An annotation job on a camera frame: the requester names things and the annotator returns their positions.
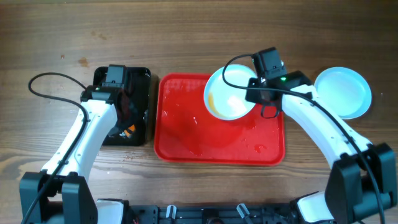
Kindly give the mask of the orange sponge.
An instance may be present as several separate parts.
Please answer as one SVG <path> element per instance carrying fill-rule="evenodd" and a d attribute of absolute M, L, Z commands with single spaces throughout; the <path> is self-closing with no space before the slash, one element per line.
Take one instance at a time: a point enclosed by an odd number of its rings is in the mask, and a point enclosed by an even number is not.
<path fill-rule="evenodd" d="M 135 131 L 136 131 L 136 127 L 133 124 L 132 126 L 130 126 L 130 127 L 128 127 L 127 129 L 124 130 L 124 135 L 127 138 L 130 138 L 135 133 Z"/>

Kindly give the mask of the light blue plate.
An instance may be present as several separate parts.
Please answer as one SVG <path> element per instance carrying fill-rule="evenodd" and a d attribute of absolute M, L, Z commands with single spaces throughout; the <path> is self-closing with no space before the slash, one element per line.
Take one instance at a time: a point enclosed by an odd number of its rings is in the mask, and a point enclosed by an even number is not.
<path fill-rule="evenodd" d="M 231 87 L 223 81 L 223 67 L 209 78 L 205 85 L 203 99 L 208 112 L 222 120 L 235 120 L 247 115 L 255 106 L 245 100 L 246 90 Z M 247 87 L 250 78 L 256 74 L 247 66 L 240 64 L 228 65 L 224 77 L 237 86 Z"/>
<path fill-rule="evenodd" d="M 317 76 L 314 85 L 318 95 L 341 119 L 358 118 L 371 106 L 368 82 L 352 69 L 328 68 Z"/>

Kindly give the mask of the light blue plate top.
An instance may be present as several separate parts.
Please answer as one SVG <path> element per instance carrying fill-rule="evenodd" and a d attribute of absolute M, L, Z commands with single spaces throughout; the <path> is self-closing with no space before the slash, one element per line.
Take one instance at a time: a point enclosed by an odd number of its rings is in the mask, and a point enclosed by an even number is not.
<path fill-rule="evenodd" d="M 317 76 L 314 85 L 318 95 L 341 119 L 358 118 L 371 106 L 368 82 L 352 69 L 328 68 Z"/>

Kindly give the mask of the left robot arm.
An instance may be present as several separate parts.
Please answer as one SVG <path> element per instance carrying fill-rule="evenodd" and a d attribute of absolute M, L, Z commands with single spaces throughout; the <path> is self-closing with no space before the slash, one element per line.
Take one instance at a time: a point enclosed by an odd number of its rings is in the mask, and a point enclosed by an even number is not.
<path fill-rule="evenodd" d="M 94 200 L 88 179 L 107 136 L 132 126 L 135 111 L 123 87 L 88 86 L 62 145 L 39 172 L 26 172 L 19 186 L 23 223 L 128 223 L 129 203 Z"/>

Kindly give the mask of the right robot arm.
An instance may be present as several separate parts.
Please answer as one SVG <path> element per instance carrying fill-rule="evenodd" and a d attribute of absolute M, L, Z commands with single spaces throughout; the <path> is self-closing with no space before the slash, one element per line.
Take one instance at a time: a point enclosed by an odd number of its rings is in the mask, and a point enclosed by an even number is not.
<path fill-rule="evenodd" d="M 386 143 L 374 145 L 322 102 L 300 71 L 272 78 L 250 78 L 246 99 L 276 104 L 295 120 L 331 167 L 326 189 L 293 202 L 302 223 L 360 222 L 397 205 L 396 156 Z"/>

